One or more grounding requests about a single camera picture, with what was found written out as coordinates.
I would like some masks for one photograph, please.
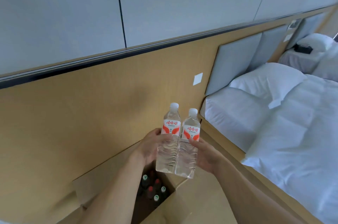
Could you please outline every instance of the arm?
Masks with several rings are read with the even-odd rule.
[[[217,178],[238,224],[304,223],[256,188],[213,146],[203,139],[190,143],[198,148],[197,165]]]
[[[170,139],[157,128],[149,132],[103,192],[87,209],[79,224],[129,224],[132,221],[137,189],[145,165],[156,158],[157,144]]]

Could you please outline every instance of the hand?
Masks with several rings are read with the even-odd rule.
[[[189,143],[198,149],[197,166],[215,175],[217,165],[224,156],[202,138],[199,141],[189,139]]]
[[[165,140],[171,140],[172,136],[172,134],[161,134],[161,128],[156,128],[141,140],[135,153],[139,154],[144,165],[147,165],[156,159],[158,144]]]

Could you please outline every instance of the white switch plate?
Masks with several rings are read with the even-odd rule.
[[[283,42],[289,41],[289,40],[291,39],[292,36],[293,36],[293,33],[292,33],[292,34],[288,34],[288,35],[285,37],[285,39],[284,39]]]
[[[202,81],[203,73],[199,73],[194,78],[194,83],[192,85],[199,84]]]

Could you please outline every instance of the clear water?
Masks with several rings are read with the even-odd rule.
[[[181,122],[179,110],[170,108],[169,112],[164,116],[164,119],[176,120]],[[158,145],[156,171],[165,173],[175,173],[175,163],[177,156],[177,145],[179,136],[173,135],[172,140],[164,141]]]
[[[201,125],[197,116],[187,118],[183,125],[191,125],[200,128]],[[178,143],[178,154],[176,159],[175,174],[192,179],[194,177],[197,163],[197,148],[192,146],[189,141],[180,139]]]

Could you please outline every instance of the white bottle cap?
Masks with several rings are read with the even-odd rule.
[[[195,108],[189,109],[189,116],[196,116],[198,113],[198,110]]]
[[[170,107],[179,108],[179,105],[178,105],[178,103],[173,102],[173,103],[170,104]]]

